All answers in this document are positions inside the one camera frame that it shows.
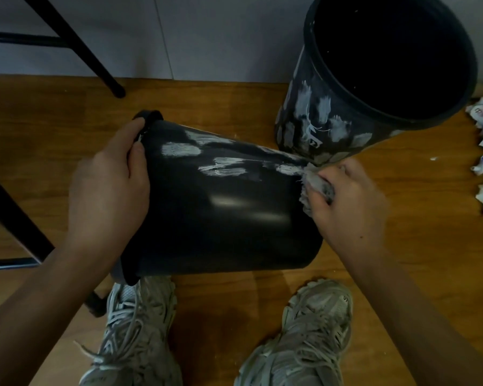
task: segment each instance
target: black metal chair leg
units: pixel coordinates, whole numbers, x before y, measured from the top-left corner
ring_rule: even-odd
[[[1,185],[0,224],[18,240],[37,263],[43,262],[54,250],[54,246],[45,234],[39,230]],[[0,269],[26,268],[29,266],[34,266],[34,263],[29,263],[24,258],[0,260]],[[91,314],[95,317],[101,317],[106,312],[107,298],[100,298],[95,292],[92,292],[84,304]]]
[[[68,47],[89,66],[89,68],[100,77],[103,82],[109,87],[114,96],[122,98],[125,96],[125,89],[120,85],[113,76],[109,74],[106,68],[95,57],[91,50],[84,44],[81,38],[70,25],[64,20],[63,16],[54,8],[48,0],[25,0],[31,8],[45,20],[52,30],[54,30],[59,37],[61,37]]]

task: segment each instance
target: gray sneaker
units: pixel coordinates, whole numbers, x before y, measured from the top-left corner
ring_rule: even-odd
[[[283,311],[283,329],[241,366],[235,386],[340,386],[351,338],[352,295],[335,280],[299,289]]]
[[[98,353],[80,386],[181,386],[181,370],[169,351],[168,330],[177,298],[169,277],[142,278],[135,286],[115,284]]]

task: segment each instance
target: black plastic bucket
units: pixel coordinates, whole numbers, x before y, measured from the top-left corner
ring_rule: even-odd
[[[467,103],[476,76],[470,39],[439,0],[315,0],[277,145],[337,162],[442,123]]]
[[[141,276],[307,266],[322,237],[299,201],[307,160],[143,111],[150,206],[111,272]]]

